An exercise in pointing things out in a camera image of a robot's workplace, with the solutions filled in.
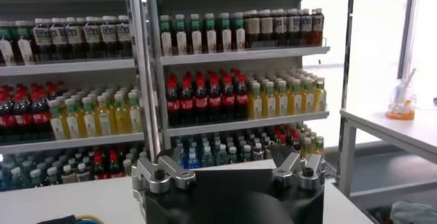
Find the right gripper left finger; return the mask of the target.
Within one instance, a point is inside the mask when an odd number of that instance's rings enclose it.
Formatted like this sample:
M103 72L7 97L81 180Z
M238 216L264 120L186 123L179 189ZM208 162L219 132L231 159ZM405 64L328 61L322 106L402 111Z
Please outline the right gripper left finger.
M159 156L156 163L148 158L139 158L132 166L131 179L132 191L135 193L165 194L172 187L192 193L197 186L196 173L184 169L167 155Z

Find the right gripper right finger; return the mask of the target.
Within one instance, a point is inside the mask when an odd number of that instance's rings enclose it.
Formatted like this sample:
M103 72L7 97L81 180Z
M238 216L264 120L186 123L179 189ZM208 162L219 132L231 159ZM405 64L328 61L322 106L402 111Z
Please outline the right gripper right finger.
M270 188L284 191L297 186L302 191L323 191L325 185L325 160L321 154L302 157L290 146L270 148L276 167L271 171Z

